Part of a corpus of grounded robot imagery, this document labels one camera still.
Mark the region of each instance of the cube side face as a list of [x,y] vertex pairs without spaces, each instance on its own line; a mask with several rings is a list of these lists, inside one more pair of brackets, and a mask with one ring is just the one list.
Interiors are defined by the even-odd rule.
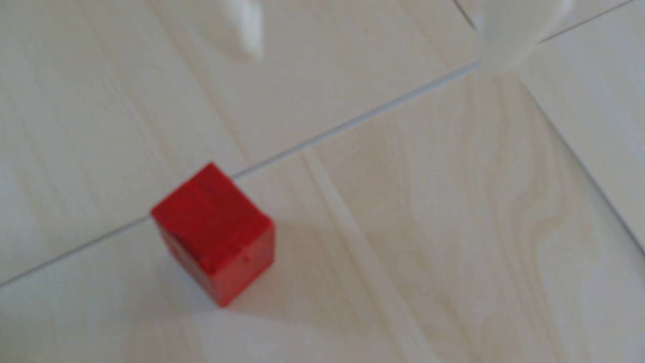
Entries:
[[164,243],[170,253],[175,257],[179,264],[184,267],[186,272],[195,279],[195,281],[208,293],[213,300],[218,301],[217,293],[213,286],[213,281],[205,271],[203,271],[199,264],[190,256],[188,252],[181,246],[179,241],[164,229],[162,225],[157,224],[157,228],[163,237]]
[[237,295],[264,272],[275,258],[275,225],[267,228],[248,244],[226,267],[213,276],[217,303],[227,306]]

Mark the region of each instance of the floor tile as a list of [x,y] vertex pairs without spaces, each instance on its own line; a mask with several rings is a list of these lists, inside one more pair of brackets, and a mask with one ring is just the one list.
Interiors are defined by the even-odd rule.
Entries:
[[[472,21],[480,16],[485,1],[487,0],[455,0]],[[628,3],[630,0],[575,0],[575,8],[556,26],[552,35],[558,34],[589,19],[601,15],[617,6]]]
[[450,0],[268,1],[259,65],[164,4],[0,4],[0,282],[475,59]]
[[634,1],[548,41],[521,67],[547,117],[642,244],[644,16],[645,1]]
[[230,308],[146,222],[2,287],[2,361],[642,361],[645,261],[512,76],[240,184],[277,261]]

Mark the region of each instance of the beige floor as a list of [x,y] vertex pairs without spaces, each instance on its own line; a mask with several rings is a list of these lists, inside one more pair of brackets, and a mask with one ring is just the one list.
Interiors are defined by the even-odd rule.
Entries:
[[645,0],[544,44],[522,79],[645,242]]
[[[244,170],[473,59],[473,32],[449,2],[383,0],[361,18],[355,3],[304,11],[283,1],[269,14],[302,32],[319,26],[329,56],[347,58],[319,65],[325,49],[311,46],[300,59],[270,56],[239,88],[217,88],[209,82],[224,60],[164,20],[158,2],[61,4],[0,4],[0,205],[12,206],[0,209],[5,280],[120,225],[122,214],[144,216],[209,158]],[[37,26],[7,16],[20,14]],[[97,14],[123,22],[102,27]],[[419,22],[429,16],[440,21]],[[426,48],[402,41],[413,25]],[[331,36],[339,27],[344,36]],[[82,63],[43,41],[57,34],[76,40],[68,46]],[[391,47],[406,50],[383,53]],[[432,63],[450,52],[449,63]],[[228,66],[220,72],[244,77]],[[293,83],[276,88],[279,79]],[[261,89],[278,104],[244,111],[256,118],[222,117],[214,106],[224,98],[226,110],[243,109],[245,95],[262,101]],[[191,100],[199,94],[206,101]],[[513,74],[452,74],[239,178],[277,222],[277,261],[227,309],[169,257],[150,220],[0,285],[0,362],[642,362],[643,255],[533,96]],[[287,132],[308,105],[316,115]],[[134,116],[115,118],[128,107]],[[256,145],[262,112],[280,124]],[[22,240],[4,238],[11,233]]]
[[260,65],[161,3],[0,3],[0,283],[475,59],[451,0],[268,1]]
[[278,258],[230,308],[145,222],[0,289],[2,361],[642,361],[645,261],[513,76],[239,183]]
[[[481,16],[484,0],[456,0],[468,19],[473,23]],[[630,0],[575,0],[575,7],[571,13],[561,21],[551,35],[569,30],[581,23],[589,21],[605,12],[608,12]]]

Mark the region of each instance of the red cube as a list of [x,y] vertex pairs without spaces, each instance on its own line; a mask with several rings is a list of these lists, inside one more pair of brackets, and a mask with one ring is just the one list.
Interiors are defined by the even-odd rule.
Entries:
[[273,262],[273,222],[212,163],[152,217],[170,252],[220,306]]

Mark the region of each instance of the tile floor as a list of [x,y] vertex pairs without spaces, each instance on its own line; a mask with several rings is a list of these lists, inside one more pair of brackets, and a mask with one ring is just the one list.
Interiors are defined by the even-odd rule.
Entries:
[[[529,94],[449,0],[267,7],[248,66],[160,1],[0,3],[1,362],[642,362],[645,260],[529,77],[558,43]],[[209,160],[278,224],[228,309],[145,218]]]

